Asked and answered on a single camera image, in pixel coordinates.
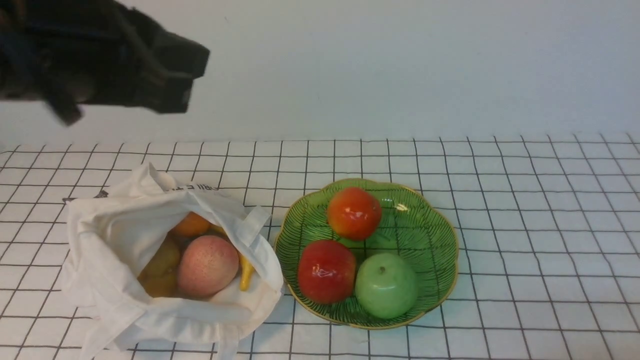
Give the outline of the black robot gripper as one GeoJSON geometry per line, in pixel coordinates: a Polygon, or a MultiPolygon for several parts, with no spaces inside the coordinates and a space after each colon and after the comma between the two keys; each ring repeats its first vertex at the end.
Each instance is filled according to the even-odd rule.
{"type": "Polygon", "coordinates": [[[65,126],[82,105],[188,111],[206,46],[116,0],[3,0],[0,98],[42,101],[65,126]]]}

